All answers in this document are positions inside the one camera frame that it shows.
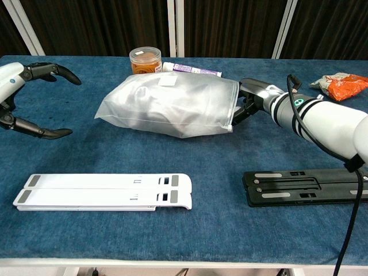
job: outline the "robotic finger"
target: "robotic finger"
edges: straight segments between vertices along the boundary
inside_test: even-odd
[[[53,75],[60,75],[75,85],[82,84],[69,69],[55,63],[33,63],[23,66],[21,63],[15,62],[1,66],[0,127],[43,139],[58,139],[71,134],[71,129],[40,128],[32,122],[12,115],[12,111],[16,108],[14,97],[23,88],[25,82],[34,79],[55,82],[56,78]]]

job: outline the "blue fabric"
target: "blue fabric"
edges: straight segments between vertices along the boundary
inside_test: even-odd
[[[185,58],[171,62],[253,77],[286,89],[287,74],[308,83],[322,75],[368,75],[367,61]],[[130,73],[126,57],[4,56],[10,62],[55,62],[83,85],[29,82],[14,115],[41,127],[71,128],[59,140],[0,131],[0,257],[103,258],[334,264],[352,204],[250,208],[245,171],[341,168],[316,146],[258,112],[234,133],[177,139],[118,128],[94,115],[105,95]],[[342,104],[368,112],[368,91]],[[30,174],[185,173],[193,210],[155,212],[19,212],[12,206]],[[361,204],[344,264],[368,265],[368,208]]]

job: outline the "white plastic bag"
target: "white plastic bag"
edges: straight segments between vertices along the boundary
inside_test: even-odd
[[[239,83],[212,75],[132,75],[102,101],[95,118],[180,138],[232,132]]]

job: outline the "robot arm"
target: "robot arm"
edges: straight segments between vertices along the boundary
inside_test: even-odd
[[[301,83],[292,88],[293,105],[302,122],[315,137],[313,141],[298,123],[288,93],[277,86],[255,79],[240,81],[240,97],[245,97],[246,105],[235,112],[233,125],[254,114],[258,110],[267,112],[273,121],[296,135],[314,143],[320,143],[344,161],[361,159],[362,166],[368,163],[368,115],[332,102],[312,98],[297,93]]]
[[[54,82],[56,78],[52,74],[63,76],[75,85],[82,84],[69,69],[53,63],[33,63],[23,66],[19,62],[14,62],[0,67],[0,127],[43,139],[57,139],[72,133],[71,129],[40,128],[32,122],[12,115],[12,111],[16,108],[14,97],[25,82],[34,79]]]

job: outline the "plastic bag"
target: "plastic bag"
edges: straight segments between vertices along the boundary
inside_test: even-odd
[[[342,101],[368,88],[368,78],[353,74],[336,73],[335,75],[323,76],[309,86],[317,89],[321,88],[326,95],[337,101]]]
[[[132,75],[103,99],[95,118],[180,138],[227,133],[238,92],[238,82],[212,75]]]

